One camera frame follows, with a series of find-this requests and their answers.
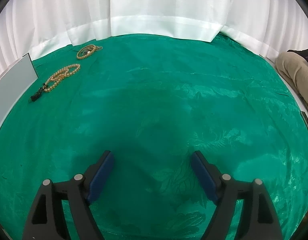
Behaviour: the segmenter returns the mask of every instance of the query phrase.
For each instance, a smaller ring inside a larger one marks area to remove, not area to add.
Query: pearl necklace
[[[40,87],[38,89],[38,91],[30,97],[30,99],[28,100],[29,102],[34,102],[36,101],[38,98],[41,97],[42,92],[50,92],[51,90],[53,90],[64,78],[70,77],[73,74],[75,74],[78,70],[80,70],[81,65],[80,64],[72,64],[72,65],[68,65],[66,67],[61,68],[60,70],[58,70],[57,72],[55,72],[54,74],[52,74],[45,83],[43,83],[43,86]]]

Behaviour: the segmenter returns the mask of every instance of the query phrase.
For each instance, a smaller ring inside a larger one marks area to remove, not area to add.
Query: metal screw head
[[[231,179],[231,176],[229,174],[223,174],[222,175],[222,179],[224,180],[230,180]]]
[[[46,179],[46,180],[43,181],[44,186],[47,186],[49,184],[50,184],[50,179]]]
[[[263,183],[263,181],[261,181],[260,179],[255,179],[254,181],[258,185],[262,185],[262,183]]]
[[[81,180],[83,178],[83,175],[82,174],[76,174],[74,176],[74,180]]]

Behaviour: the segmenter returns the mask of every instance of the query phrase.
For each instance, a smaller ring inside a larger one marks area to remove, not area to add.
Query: green satin fabric
[[[215,206],[190,168],[194,150],[236,179],[262,179],[292,235],[308,208],[308,132],[265,60],[221,34],[211,43],[139,34],[87,44],[104,48],[79,61],[86,44],[67,46],[34,61],[39,79],[0,130],[0,222],[14,240],[44,179],[68,180],[107,149],[116,164],[91,206],[106,240],[202,236]],[[27,102],[73,63],[81,70]]]

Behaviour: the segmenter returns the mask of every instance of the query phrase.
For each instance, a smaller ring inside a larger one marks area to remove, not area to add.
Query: white curtain
[[[275,61],[308,49],[308,19],[295,0],[10,0],[0,15],[0,73],[68,44],[149,33],[212,41],[221,31]]]

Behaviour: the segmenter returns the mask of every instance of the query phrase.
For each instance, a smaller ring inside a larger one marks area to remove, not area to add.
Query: dark cloth
[[[305,50],[288,50],[288,52],[294,52],[298,55],[300,55],[302,58],[304,58],[308,62],[308,49]]]

